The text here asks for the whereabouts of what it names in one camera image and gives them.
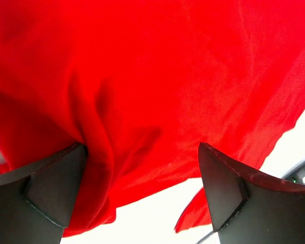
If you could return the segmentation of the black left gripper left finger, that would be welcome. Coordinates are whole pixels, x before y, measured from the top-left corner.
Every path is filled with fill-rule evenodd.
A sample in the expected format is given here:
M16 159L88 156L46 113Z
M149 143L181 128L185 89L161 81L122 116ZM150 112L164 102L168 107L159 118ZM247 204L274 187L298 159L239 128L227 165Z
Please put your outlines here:
M60 243L87 161L76 143L0 175L0 244Z

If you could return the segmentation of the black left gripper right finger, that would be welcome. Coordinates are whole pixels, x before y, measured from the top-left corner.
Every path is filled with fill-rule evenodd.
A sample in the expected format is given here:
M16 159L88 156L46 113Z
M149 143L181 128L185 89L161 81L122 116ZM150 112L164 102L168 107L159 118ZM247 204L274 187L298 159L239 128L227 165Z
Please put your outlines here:
M305 183L277 178L207 143L199 167L221 243L305 243Z

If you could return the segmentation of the red t-shirt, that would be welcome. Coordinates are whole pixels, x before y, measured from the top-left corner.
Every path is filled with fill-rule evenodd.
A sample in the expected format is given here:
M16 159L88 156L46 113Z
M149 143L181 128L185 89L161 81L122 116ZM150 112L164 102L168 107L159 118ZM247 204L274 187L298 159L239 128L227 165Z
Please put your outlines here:
M75 142L66 237L200 177L260 168L305 110L305 1L0 1L0 174Z

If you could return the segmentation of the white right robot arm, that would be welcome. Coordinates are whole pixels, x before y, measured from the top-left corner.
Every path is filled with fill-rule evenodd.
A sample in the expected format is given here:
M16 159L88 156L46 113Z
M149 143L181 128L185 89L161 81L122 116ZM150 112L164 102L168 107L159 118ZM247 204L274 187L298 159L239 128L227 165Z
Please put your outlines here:
M288 170L283 176L282 179L288 180L291 182L302 183L302 179L305 177L305 159L300 161L290 170Z

